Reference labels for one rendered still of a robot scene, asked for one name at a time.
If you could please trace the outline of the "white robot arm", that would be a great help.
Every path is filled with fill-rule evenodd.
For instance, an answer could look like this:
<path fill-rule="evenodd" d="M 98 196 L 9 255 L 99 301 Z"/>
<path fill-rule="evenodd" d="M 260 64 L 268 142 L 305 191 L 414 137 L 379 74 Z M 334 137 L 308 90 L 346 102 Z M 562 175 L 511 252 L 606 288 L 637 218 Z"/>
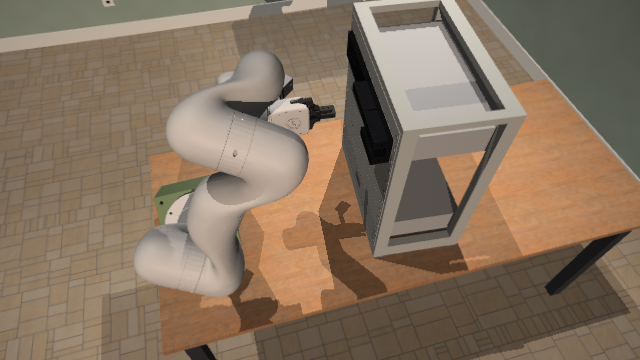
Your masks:
<path fill-rule="evenodd" d="M 238 289 L 245 260 L 235 236 L 245 212 L 289 195 L 307 172 L 305 142 L 269 121 L 268 107 L 292 90 L 278 57 L 254 50 L 174 107 L 166 123 L 170 148 L 218 172 L 177 199 L 165 224 L 140 239 L 133 265 L 142 279 L 212 297 Z"/>

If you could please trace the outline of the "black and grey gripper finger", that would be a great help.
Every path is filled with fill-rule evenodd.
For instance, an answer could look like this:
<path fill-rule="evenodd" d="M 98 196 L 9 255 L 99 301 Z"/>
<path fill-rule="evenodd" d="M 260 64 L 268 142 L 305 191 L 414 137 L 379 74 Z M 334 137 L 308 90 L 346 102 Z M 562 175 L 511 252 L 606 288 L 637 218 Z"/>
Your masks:
<path fill-rule="evenodd" d="M 327 118 L 335 118 L 336 115 L 330 115 L 330 116 L 321 116 L 321 115 L 310 115 L 310 130 L 313 129 L 313 126 L 316 122 L 319 122 L 321 119 L 327 119 Z"/>
<path fill-rule="evenodd" d="M 336 114 L 334 105 L 327 105 L 327 106 L 316 105 L 313 103 L 313 100 L 311 97 L 293 102 L 293 104 L 295 103 L 305 104 L 306 107 L 308 107 L 309 109 L 310 115 L 330 116 L 330 115 Z"/>

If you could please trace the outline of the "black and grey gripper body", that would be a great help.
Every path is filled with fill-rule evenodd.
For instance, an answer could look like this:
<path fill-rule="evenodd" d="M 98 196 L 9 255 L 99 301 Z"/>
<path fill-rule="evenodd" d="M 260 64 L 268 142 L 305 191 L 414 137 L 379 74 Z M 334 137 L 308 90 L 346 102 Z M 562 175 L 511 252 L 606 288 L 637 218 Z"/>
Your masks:
<path fill-rule="evenodd" d="M 302 99 L 306 98 L 292 97 L 277 100 L 268 107 L 269 121 L 289 129 L 298 135 L 307 134 L 310 130 L 309 109 L 305 104 L 293 104 L 293 102 Z"/>

